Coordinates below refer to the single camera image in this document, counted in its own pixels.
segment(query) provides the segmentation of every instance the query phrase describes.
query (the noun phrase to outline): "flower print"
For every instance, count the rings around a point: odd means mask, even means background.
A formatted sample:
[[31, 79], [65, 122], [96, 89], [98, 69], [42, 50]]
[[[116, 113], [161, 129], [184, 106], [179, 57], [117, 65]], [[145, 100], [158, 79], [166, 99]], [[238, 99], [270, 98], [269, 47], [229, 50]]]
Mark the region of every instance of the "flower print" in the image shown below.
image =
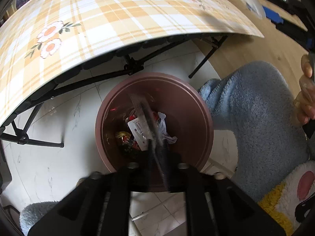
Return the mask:
[[46, 42], [48, 39], [57, 34], [64, 26], [62, 21], [56, 21], [45, 27], [41, 33], [37, 36], [38, 43]]
[[47, 58], [48, 55], [53, 55], [61, 46], [61, 40], [59, 38], [49, 41], [40, 52], [42, 58]]

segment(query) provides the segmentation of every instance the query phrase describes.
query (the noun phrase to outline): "hand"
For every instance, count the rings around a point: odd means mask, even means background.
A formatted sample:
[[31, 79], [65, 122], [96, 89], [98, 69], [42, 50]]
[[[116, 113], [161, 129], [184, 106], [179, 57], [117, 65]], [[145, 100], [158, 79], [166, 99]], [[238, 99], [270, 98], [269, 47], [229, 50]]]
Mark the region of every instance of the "hand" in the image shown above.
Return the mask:
[[294, 114], [300, 125], [305, 125], [310, 119], [315, 119], [315, 84], [310, 79], [313, 71], [309, 61], [308, 55], [302, 56], [301, 68], [304, 75], [299, 80], [301, 91], [293, 101]]

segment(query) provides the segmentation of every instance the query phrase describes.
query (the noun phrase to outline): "plaid tablecloth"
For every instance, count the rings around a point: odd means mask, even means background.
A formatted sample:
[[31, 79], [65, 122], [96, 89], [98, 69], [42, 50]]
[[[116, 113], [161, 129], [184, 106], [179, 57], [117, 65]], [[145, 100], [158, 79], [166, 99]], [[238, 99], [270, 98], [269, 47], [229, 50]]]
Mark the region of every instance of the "plaid tablecloth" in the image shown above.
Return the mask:
[[227, 0], [30, 0], [0, 28], [0, 125], [35, 90], [87, 59], [207, 32], [263, 37]]

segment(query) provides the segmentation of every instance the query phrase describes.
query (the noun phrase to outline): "white card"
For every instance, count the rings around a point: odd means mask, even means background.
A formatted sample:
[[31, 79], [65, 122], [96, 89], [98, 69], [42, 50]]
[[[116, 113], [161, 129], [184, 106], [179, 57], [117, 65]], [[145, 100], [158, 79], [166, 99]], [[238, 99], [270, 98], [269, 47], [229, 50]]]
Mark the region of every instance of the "white card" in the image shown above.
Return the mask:
[[146, 151], [148, 149], [148, 140], [144, 137], [140, 125], [139, 118], [133, 119], [128, 122], [128, 127], [131, 130], [131, 133], [134, 136], [134, 139], [137, 141], [141, 151]]

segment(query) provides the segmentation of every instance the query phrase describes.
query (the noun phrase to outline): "trash can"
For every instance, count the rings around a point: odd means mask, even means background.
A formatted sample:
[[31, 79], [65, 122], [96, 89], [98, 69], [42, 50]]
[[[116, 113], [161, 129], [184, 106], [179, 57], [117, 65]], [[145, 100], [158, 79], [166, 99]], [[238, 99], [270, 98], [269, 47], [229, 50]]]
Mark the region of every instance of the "trash can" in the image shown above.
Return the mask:
[[[166, 114], [166, 128], [178, 140], [170, 145], [186, 162], [199, 171], [210, 155], [213, 125], [210, 112], [201, 96], [189, 84], [163, 73], [140, 73], [115, 86], [103, 100], [97, 114], [95, 137], [101, 159], [110, 172], [132, 160], [119, 150], [115, 132], [125, 126], [133, 109], [130, 94], [145, 96], [152, 111]], [[159, 177], [152, 191], [165, 191]]]

